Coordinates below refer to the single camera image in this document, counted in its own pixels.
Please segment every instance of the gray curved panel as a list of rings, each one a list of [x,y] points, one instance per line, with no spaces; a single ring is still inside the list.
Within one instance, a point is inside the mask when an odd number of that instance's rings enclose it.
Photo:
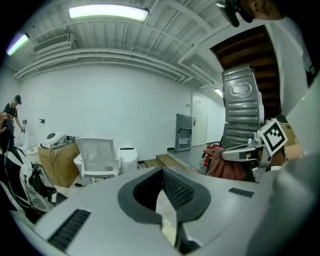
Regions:
[[[247,144],[251,134],[258,131],[262,126],[260,124],[226,123],[221,147],[227,150]]]
[[[250,65],[222,72],[225,121],[259,124],[259,98]]]

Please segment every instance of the red fire extinguisher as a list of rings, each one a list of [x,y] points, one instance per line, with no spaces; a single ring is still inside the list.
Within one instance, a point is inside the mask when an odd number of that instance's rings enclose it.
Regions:
[[[207,150],[212,150],[214,149],[215,147],[219,147],[220,145],[217,143],[217,144],[209,144],[208,146],[206,146],[206,149]],[[212,156],[210,156],[209,154],[207,153],[203,153],[202,155],[202,158],[204,158],[204,163],[203,163],[203,166],[207,167],[208,166],[208,163],[209,163],[209,159],[212,158]]]

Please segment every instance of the wooden ceiling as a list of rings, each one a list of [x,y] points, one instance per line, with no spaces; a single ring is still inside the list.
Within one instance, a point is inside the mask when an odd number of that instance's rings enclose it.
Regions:
[[[264,117],[281,113],[279,70],[275,51],[265,26],[237,34],[211,48],[224,70],[251,64],[262,94]]]

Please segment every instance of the cardboard box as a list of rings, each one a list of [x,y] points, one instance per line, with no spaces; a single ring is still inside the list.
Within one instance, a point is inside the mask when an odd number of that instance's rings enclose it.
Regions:
[[[70,187],[79,175],[74,159],[80,154],[76,143],[58,149],[38,147],[40,164],[50,181],[58,186]]]
[[[287,146],[291,146],[291,145],[295,145],[298,143],[297,137],[294,133],[294,131],[291,129],[291,126],[287,123],[283,123],[282,125],[282,129],[285,132],[285,135],[288,138],[287,143],[284,145],[285,147]]]
[[[285,157],[290,161],[300,158],[303,155],[302,147],[300,144],[294,144],[284,147]]]

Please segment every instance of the wooden plank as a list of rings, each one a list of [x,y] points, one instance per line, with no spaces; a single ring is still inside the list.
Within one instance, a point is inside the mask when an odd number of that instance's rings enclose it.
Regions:
[[[266,58],[253,60],[248,64],[251,64],[251,67],[254,69],[254,68],[265,66],[265,65],[275,64],[275,61],[271,57],[266,57]]]
[[[144,164],[147,168],[162,166],[156,159],[145,160]]]
[[[238,52],[232,53],[224,58],[221,58],[221,61],[226,65],[228,63],[233,62],[236,59],[239,59],[248,55],[270,51],[271,49],[272,47],[268,43],[262,43],[262,44],[255,45],[255,46],[240,50]]]
[[[171,156],[167,154],[160,154],[156,156],[157,161],[162,165],[162,166],[167,166],[167,167],[176,167],[181,170],[187,171],[187,168],[184,167],[181,163],[178,161],[174,160]]]
[[[264,107],[277,107],[278,106],[278,101],[274,100],[274,99],[263,99],[262,103],[263,103]]]
[[[257,85],[259,87],[259,90],[278,88],[278,85],[275,82],[258,82]]]
[[[254,34],[249,37],[241,38],[240,40],[233,40],[231,43],[221,44],[217,47],[213,47],[212,51],[219,55],[221,58],[230,55],[232,53],[238,52],[244,48],[247,48],[248,45],[259,45],[262,43],[266,43],[268,41],[267,36],[261,32],[258,34]]]
[[[272,77],[277,77],[278,73],[276,70],[265,70],[265,71],[260,71],[255,73],[255,78],[256,79],[262,79],[262,78],[272,78]]]
[[[262,99],[278,99],[279,94],[276,92],[262,92]]]
[[[273,106],[264,106],[264,116],[267,117],[276,117],[279,115],[279,108],[278,106],[273,107]]]

